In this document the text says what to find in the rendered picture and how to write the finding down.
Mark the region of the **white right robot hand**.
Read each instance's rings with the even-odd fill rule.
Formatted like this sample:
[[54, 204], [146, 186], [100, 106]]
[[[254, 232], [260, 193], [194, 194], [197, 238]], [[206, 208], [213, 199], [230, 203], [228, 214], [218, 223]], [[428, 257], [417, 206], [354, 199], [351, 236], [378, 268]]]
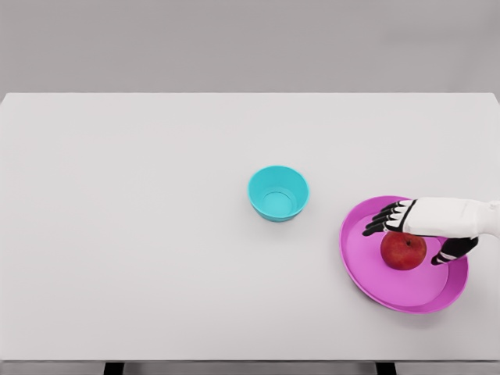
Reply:
[[494, 236], [488, 233], [488, 203], [442, 197], [399, 200], [373, 216], [362, 235], [399, 232], [420, 237], [443, 237], [446, 241], [431, 264], [446, 264], [467, 255], [477, 246], [479, 236]]

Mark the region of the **red apple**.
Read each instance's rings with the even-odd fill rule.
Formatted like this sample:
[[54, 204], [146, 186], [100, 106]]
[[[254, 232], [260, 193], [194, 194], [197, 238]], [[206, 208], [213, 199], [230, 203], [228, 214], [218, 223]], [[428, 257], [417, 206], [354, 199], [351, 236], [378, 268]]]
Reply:
[[388, 232], [380, 243], [384, 262], [394, 270], [412, 270], [427, 255], [427, 244], [422, 237], [412, 234]]

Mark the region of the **pink plate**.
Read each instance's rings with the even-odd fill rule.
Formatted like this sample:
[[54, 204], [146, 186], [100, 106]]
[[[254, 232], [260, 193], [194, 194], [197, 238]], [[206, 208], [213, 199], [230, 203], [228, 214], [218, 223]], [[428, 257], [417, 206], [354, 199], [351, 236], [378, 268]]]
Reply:
[[354, 206], [339, 231], [339, 251], [346, 272], [368, 297], [395, 311], [428, 314], [453, 304], [463, 293], [469, 277], [469, 262], [462, 257], [444, 265], [430, 261], [445, 243], [443, 237], [426, 237], [427, 255], [413, 270], [394, 270], [382, 259], [378, 233], [364, 237], [362, 232], [372, 216], [399, 196], [368, 198]]

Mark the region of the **blue bowl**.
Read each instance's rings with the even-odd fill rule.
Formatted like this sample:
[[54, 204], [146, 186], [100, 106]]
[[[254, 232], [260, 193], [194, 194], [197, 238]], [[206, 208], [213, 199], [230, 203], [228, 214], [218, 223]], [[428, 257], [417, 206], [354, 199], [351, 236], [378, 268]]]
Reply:
[[307, 205], [309, 184], [289, 166], [266, 166], [256, 171], [247, 185], [248, 200], [263, 218], [275, 223], [294, 219]]

